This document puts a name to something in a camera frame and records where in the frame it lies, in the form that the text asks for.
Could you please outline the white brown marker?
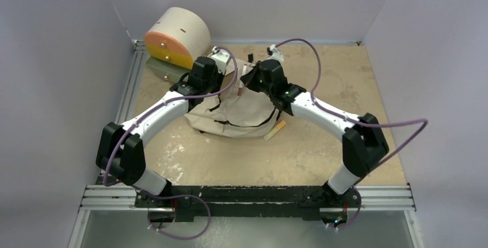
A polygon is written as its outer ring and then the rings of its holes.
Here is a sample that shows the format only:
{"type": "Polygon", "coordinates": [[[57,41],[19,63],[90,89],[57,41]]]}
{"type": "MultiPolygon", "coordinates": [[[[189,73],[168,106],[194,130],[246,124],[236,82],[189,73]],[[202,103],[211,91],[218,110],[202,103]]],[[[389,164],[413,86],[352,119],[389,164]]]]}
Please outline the white brown marker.
{"type": "Polygon", "coordinates": [[[242,95],[242,93],[243,93],[243,89],[244,89],[244,87],[245,87],[245,84],[244,84],[244,83],[243,83],[243,81],[242,81],[242,77],[243,77],[244,75],[246,75],[246,74],[247,74],[247,65],[246,65],[246,64],[244,64],[244,65],[242,66],[242,69],[241,69],[241,74],[240,74],[240,77],[239,77],[239,83],[238,83],[238,92],[237,92],[237,96],[238,96],[238,97],[240,97],[240,96],[242,95]]]}

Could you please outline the beige canvas backpack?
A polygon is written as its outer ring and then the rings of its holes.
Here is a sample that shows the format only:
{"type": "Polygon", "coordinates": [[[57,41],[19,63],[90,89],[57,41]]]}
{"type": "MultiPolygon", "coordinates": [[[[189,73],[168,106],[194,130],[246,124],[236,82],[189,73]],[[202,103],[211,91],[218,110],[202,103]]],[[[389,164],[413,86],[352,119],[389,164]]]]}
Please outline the beige canvas backpack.
{"type": "Polygon", "coordinates": [[[278,110],[264,93],[244,87],[237,96],[239,79],[219,96],[207,97],[185,115],[189,125],[203,133],[228,138],[266,135],[278,122],[278,110]]]}

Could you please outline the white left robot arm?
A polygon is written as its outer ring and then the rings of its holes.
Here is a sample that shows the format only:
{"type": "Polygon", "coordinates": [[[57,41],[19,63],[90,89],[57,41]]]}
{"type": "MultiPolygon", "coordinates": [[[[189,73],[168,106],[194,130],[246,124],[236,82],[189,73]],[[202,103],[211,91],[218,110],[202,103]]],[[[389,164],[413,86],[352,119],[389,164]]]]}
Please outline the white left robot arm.
{"type": "Polygon", "coordinates": [[[122,183],[149,193],[157,207],[171,202],[171,182],[146,165],[145,146],[175,119],[189,113],[204,99],[218,96],[229,87],[222,86],[227,66],[235,60],[218,52],[199,56],[191,71],[183,75],[154,105],[138,116],[102,130],[96,165],[104,171],[102,183],[122,183]]]}

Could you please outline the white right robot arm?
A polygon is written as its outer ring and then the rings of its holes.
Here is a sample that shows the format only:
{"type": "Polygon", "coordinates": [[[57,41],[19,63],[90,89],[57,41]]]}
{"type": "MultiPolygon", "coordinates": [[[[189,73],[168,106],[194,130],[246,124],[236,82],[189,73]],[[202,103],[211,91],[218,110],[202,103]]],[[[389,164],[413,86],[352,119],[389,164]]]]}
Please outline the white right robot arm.
{"type": "Polygon", "coordinates": [[[368,175],[389,152],[374,115],[341,112],[335,116],[336,108],[325,112],[310,92],[287,81],[277,60],[258,62],[240,80],[249,90],[266,94],[278,110],[314,123],[342,143],[342,165],[323,186],[323,198],[328,205],[336,206],[344,201],[346,191],[368,175]]]}

